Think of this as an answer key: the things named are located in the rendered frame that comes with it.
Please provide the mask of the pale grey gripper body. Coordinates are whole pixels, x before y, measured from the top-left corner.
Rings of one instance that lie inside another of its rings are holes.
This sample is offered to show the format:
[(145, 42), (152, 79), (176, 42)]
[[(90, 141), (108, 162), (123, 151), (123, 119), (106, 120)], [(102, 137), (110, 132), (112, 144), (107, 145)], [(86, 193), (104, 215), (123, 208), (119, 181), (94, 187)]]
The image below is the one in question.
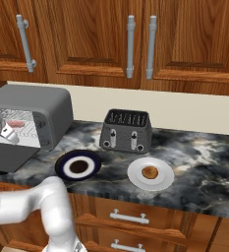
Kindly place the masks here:
[(17, 136), (15, 130), (13, 128), (11, 128), (9, 125), (6, 125), (2, 129), (0, 136), (14, 145), (16, 145), (20, 142), (20, 139)]

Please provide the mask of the grey toaster oven door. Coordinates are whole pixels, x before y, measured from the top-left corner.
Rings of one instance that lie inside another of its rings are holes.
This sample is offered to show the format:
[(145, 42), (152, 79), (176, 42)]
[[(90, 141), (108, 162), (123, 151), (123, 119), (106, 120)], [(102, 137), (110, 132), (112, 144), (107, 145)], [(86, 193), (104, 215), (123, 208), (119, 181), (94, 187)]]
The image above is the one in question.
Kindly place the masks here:
[(17, 171), (39, 148), (0, 144), (0, 174)]

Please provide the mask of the grey toaster oven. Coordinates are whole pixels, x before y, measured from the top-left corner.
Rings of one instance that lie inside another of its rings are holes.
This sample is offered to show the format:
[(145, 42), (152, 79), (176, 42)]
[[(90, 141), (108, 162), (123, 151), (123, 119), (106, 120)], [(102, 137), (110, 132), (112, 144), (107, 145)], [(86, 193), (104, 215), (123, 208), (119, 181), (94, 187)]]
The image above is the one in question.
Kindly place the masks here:
[(24, 123), (14, 128), (19, 146), (52, 151), (73, 122), (71, 96), (61, 88), (6, 85), (0, 88), (0, 116)]

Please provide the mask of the grey four-slot toaster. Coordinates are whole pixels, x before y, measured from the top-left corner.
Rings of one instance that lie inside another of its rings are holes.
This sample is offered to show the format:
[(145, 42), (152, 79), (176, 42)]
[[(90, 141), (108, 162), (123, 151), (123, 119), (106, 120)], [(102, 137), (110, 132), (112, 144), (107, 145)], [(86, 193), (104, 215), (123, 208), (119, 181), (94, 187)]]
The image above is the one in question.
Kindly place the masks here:
[(105, 150), (145, 154), (150, 150), (151, 138), (146, 111), (112, 108), (104, 119), (99, 146)]

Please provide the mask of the round brown bread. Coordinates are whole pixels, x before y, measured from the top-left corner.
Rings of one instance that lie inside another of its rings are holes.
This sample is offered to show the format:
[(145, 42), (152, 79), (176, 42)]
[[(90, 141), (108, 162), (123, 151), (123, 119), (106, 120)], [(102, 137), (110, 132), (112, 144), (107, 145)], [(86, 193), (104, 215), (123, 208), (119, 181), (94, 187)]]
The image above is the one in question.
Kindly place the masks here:
[(142, 170), (142, 175), (147, 179), (154, 179), (158, 176), (158, 170), (154, 166), (146, 166)]

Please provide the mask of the dark blue plate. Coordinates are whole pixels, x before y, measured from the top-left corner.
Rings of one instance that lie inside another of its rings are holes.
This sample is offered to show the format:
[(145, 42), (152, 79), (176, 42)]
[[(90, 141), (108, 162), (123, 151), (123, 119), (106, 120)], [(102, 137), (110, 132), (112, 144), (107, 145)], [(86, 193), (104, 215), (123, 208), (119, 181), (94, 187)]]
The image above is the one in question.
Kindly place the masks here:
[[(88, 168), (83, 173), (74, 173), (70, 170), (70, 164), (76, 160), (84, 160)], [(55, 171), (58, 176), (68, 181), (82, 181), (94, 176), (101, 168), (100, 156), (88, 150), (74, 150), (60, 156), (55, 163)]]

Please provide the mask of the white plate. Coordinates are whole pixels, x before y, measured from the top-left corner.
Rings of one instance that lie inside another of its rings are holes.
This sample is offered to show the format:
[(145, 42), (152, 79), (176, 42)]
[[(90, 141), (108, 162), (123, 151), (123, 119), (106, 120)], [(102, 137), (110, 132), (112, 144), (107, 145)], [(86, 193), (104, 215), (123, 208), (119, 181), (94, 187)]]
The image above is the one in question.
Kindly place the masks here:
[[(143, 177), (142, 170), (146, 166), (154, 166), (158, 176), (154, 179)], [(154, 157), (141, 157), (134, 160), (127, 170), (130, 181), (137, 187), (147, 191), (161, 191), (168, 188), (174, 181), (174, 172), (165, 161)]]

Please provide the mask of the wooden drawer front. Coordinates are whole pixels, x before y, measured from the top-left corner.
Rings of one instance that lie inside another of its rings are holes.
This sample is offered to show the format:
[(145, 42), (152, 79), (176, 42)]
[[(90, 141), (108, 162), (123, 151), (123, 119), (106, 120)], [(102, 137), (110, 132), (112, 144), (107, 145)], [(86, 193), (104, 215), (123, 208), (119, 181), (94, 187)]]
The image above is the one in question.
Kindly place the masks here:
[[(185, 239), (185, 234), (180, 230), (181, 212), (79, 194), (71, 194), (70, 198), (77, 223), (90, 227), (104, 226), (125, 230), (135, 227), (138, 233), (145, 231), (153, 234), (157, 232), (158, 236), (169, 237), (170, 240)], [(118, 209), (121, 215), (140, 217), (141, 214), (145, 214), (145, 217), (149, 219), (149, 224), (114, 220), (110, 218), (110, 214), (115, 209)]]
[(184, 245), (176, 244), (162, 239), (142, 237), (119, 230), (97, 227), (83, 227), (80, 232), (82, 242), (88, 252), (128, 252), (111, 248), (111, 243), (118, 239), (120, 244), (137, 247), (143, 245), (146, 252), (185, 252)]

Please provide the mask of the wooden wall cupboard door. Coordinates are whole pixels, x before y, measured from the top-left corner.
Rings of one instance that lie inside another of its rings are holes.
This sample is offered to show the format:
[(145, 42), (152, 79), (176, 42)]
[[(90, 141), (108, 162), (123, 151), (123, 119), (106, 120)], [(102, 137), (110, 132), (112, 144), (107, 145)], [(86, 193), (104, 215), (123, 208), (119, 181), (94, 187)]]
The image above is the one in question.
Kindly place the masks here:
[[(29, 23), (26, 28), (29, 53), (36, 61), (32, 73), (28, 71), (17, 15)], [(0, 81), (47, 81), (32, 0), (0, 0)]]
[[(137, 89), (144, 0), (33, 0), (47, 80)], [(127, 78), (128, 17), (135, 16), (134, 73)]]
[(145, 0), (143, 61), (149, 18), (157, 17), (149, 91), (229, 95), (229, 0)]

